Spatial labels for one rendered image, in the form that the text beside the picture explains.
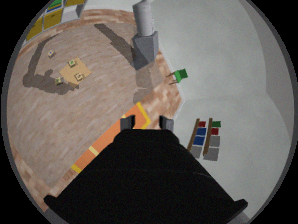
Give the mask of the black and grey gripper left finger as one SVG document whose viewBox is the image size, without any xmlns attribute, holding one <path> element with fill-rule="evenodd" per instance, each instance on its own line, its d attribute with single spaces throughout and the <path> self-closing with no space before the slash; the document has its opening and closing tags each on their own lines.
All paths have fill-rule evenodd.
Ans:
<svg viewBox="0 0 298 224">
<path fill-rule="evenodd" d="M 135 115 L 130 115 L 120 119 L 120 131 L 123 129 L 133 129 L 135 126 Z"/>
</svg>

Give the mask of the small tan letter block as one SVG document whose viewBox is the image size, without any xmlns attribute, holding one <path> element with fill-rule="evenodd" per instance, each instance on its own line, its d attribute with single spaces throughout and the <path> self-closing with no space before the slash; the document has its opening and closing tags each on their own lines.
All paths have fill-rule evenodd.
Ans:
<svg viewBox="0 0 298 224">
<path fill-rule="evenodd" d="M 54 56 L 54 52 L 51 50 L 51 51 L 48 53 L 48 56 L 49 56 L 49 58 L 51 59 L 51 58 Z"/>
<path fill-rule="evenodd" d="M 83 79 L 83 76 L 81 75 L 81 73 L 76 75 L 76 79 L 78 82 Z"/>
<path fill-rule="evenodd" d="M 60 85 L 60 84 L 62 84 L 60 77 L 58 77 L 58 78 L 55 79 L 55 83 L 56 83 L 57 86 Z"/>
<path fill-rule="evenodd" d="M 74 60 L 69 61 L 69 66 L 70 66 L 70 68 L 72 68 L 72 67 L 75 66 L 75 62 L 74 62 Z"/>
</svg>

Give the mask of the tan square mat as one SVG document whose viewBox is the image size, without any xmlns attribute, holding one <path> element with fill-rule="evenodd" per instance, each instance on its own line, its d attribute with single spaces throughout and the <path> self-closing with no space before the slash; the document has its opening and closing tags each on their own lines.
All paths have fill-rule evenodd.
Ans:
<svg viewBox="0 0 298 224">
<path fill-rule="evenodd" d="M 67 64 L 63 69 L 59 71 L 59 73 L 75 89 L 92 72 L 78 57 L 74 59 L 74 62 L 74 67 L 70 68 L 69 64 Z M 75 75 L 79 73 L 81 73 L 83 79 L 78 82 Z"/>
</svg>

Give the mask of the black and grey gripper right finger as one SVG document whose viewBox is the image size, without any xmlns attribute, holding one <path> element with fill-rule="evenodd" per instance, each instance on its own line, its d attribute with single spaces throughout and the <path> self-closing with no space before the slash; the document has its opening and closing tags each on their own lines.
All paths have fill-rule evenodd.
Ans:
<svg viewBox="0 0 298 224">
<path fill-rule="evenodd" d="M 167 129 L 173 132 L 174 128 L 174 120 L 168 119 L 164 117 L 163 115 L 159 115 L 159 127 L 161 129 Z"/>
</svg>

